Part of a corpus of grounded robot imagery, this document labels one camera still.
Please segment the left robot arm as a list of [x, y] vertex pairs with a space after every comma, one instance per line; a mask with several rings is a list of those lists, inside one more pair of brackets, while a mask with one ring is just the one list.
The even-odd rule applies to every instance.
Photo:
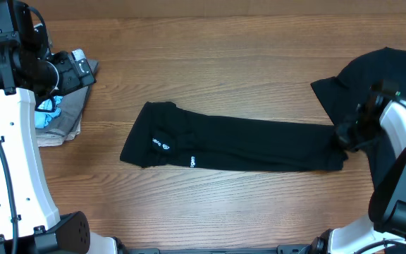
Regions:
[[35, 131], [35, 108], [94, 83], [84, 53], [42, 56], [0, 42], [0, 253], [122, 253], [90, 230], [83, 212], [62, 215], [49, 192]]

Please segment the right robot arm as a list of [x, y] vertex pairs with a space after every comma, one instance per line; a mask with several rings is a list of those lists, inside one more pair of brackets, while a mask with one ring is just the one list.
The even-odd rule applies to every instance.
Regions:
[[340, 143], [353, 151], [376, 134], [385, 133], [395, 161], [373, 192], [368, 213], [337, 229], [329, 229], [302, 253], [375, 253], [406, 248], [406, 101], [399, 92], [373, 92], [357, 110], [357, 118], [337, 127]]

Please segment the black polo shirt Sydrogen logo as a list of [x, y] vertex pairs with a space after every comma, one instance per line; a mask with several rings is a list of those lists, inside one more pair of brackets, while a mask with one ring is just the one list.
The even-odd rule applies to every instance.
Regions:
[[332, 126], [208, 116], [148, 102], [120, 160], [231, 171], [340, 171], [347, 159]]

